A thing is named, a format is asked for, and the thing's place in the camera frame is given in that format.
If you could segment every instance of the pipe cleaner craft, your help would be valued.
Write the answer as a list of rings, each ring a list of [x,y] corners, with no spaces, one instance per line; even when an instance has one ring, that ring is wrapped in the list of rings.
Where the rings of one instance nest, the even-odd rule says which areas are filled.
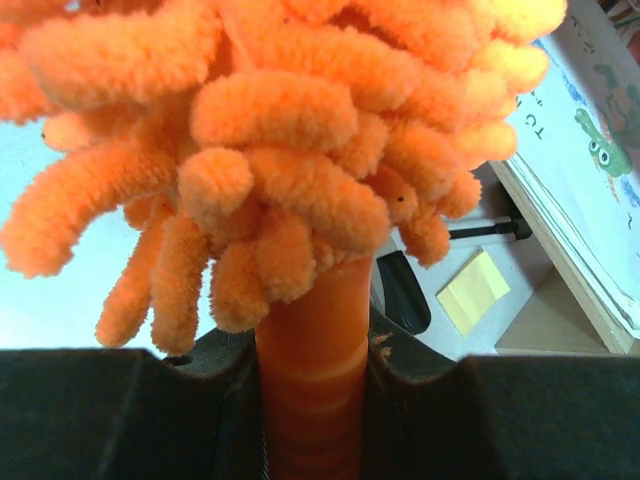
[[[0,119],[46,117],[44,141],[67,153],[17,199],[0,246],[10,269],[56,275],[87,226],[122,206],[140,240],[97,338],[124,345],[151,308],[153,342],[174,355],[193,345],[210,259],[218,326],[257,334],[339,266],[370,267],[393,227],[422,265],[442,259],[442,218],[476,206],[473,169],[515,152],[505,118],[548,67],[530,43],[566,8],[70,3],[0,0]],[[366,339],[360,330],[349,351]],[[298,461],[271,453],[274,464]]]

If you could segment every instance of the white table surface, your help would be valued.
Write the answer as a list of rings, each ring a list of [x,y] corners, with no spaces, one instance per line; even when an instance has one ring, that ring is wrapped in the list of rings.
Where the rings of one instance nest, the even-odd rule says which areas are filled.
[[[12,202],[31,179],[61,157],[42,144],[40,132],[39,123],[23,128],[0,124],[0,224],[8,218]],[[491,210],[487,207],[492,203],[489,200],[485,199],[472,216],[482,216]],[[0,253],[0,348],[98,347],[94,328],[102,302],[118,279],[137,237],[138,232],[124,222],[122,212],[106,214],[90,225],[74,249],[73,261],[60,275],[34,280],[8,271],[6,258]],[[394,241],[401,247],[397,235]],[[427,270],[414,259],[409,260],[433,313],[431,327],[419,338],[450,358],[495,353],[493,346],[551,266],[535,238],[484,248],[505,276],[511,292],[491,308],[466,338],[460,337],[435,295],[478,247],[453,249],[443,262]],[[198,335],[214,326],[207,298],[209,278],[207,271],[198,305]],[[158,354],[149,333],[146,322],[128,346],[148,348]]]

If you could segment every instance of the sticky note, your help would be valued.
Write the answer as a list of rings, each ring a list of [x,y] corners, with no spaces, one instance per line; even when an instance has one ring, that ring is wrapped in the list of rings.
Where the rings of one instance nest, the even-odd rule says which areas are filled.
[[[437,298],[464,337],[509,290],[498,267],[483,250],[467,262]]]

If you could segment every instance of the book page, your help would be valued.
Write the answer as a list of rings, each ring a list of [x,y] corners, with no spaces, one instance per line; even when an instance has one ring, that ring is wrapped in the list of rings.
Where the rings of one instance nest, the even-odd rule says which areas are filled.
[[[640,68],[595,0],[536,42],[546,79],[518,98],[518,153],[621,292],[640,299]]]

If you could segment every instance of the frog eye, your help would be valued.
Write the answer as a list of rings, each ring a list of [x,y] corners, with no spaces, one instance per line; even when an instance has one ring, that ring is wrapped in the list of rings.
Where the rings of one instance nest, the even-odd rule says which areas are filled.
[[[602,150],[600,152],[600,155],[598,156],[598,160],[600,161],[600,165],[602,165],[603,167],[606,167],[607,165],[609,165],[609,162],[611,161],[611,156],[607,152]]]

